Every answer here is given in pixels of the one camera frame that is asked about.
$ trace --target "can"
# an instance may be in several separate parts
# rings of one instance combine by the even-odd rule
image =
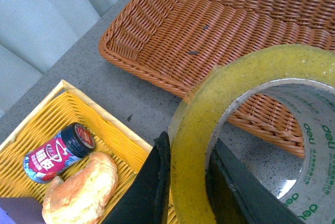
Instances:
[[[75,122],[59,131],[45,144],[27,153],[23,168],[30,179],[44,184],[89,155],[94,148],[95,142],[90,132]]]

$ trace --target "wicker basket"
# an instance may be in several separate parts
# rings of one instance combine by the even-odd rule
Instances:
[[[132,0],[103,34],[99,51],[184,97],[214,65],[253,51],[285,43],[334,51],[334,8],[335,0]],[[270,97],[252,96],[229,122],[304,157],[299,125]]]
[[[60,82],[0,146],[1,197],[34,197],[43,202],[47,184],[28,178],[22,167],[24,155],[72,122],[86,126],[96,141],[95,151],[109,154],[117,164],[119,185],[106,206],[102,220],[105,218],[135,179],[152,146],[65,81]],[[61,177],[67,179],[87,161],[88,157],[74,164]],[[171,194],[168,223],[179,223]]]

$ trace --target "tape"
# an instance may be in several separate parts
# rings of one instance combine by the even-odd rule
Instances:
[[[335,223],[335,54],[288,44],[219,67],[176,110],[171,189],[180,223],[216,223],[205,172],[218,132],[255,93],[290,109],[304,136],[305,160],[295,185],[280,200],[306,223]]]

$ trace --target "white curtain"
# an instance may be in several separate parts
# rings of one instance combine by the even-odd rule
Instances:
[[[117,1],[0,0],[0,117]]]

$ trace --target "golden crust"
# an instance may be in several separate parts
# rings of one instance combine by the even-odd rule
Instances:
[[[116,171],[116,164],[110,156],[93,152],[87,166],[64,183],[54,182],[54,178],[44,197],[46,223],[98,223],[105,205],[116,191]]]

